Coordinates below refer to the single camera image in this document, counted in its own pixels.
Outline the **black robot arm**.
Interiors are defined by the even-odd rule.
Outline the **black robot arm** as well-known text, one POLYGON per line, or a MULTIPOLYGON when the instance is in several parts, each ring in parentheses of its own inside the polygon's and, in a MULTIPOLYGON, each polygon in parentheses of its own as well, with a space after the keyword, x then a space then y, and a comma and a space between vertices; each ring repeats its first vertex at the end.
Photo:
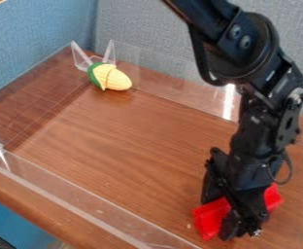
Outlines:
POLYGON ((301 133, 303 75, 264 15, 228 0, 164 1, 188 24, 201 78, 217 87, 236 85, 241 94, 239 130, 231 150, 211 151, 201 202, 228 200, 223 240, 257 236, 271 218, 267 190, 288 183, 279 172, 292 164, 287 146, 301 133))

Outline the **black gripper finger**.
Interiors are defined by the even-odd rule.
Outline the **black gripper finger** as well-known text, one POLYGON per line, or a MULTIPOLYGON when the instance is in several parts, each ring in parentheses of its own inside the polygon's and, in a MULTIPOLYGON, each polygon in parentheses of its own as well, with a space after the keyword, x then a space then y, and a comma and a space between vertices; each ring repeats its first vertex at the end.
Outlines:
POLYGON ((220 185, 220 179, 215 175, 215 172, 208 169, 204 177, 201 202, 204 204, 211 203, 224 196, 223 186, 220 185))
POLYGON ((229 241, 248 233, 248 220, 237 210, 232 209, 223 219, 220 239, 229 241))

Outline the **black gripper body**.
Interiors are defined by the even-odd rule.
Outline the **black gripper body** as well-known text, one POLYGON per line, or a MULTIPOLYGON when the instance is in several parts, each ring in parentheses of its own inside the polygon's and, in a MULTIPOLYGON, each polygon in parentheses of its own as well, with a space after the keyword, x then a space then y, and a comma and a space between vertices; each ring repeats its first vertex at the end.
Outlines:
POLYGON ((248 232, 260 232, 271 219, 265 191, 277 181, 281 164, 283 155, 273 157, 271 163, 264 163, 260 160, 243 160, 220 148, 212 148, 207 170, 211 169, 220 179, 223 197, 228 199, 231 210, 237 210, 247 217, 248 232))

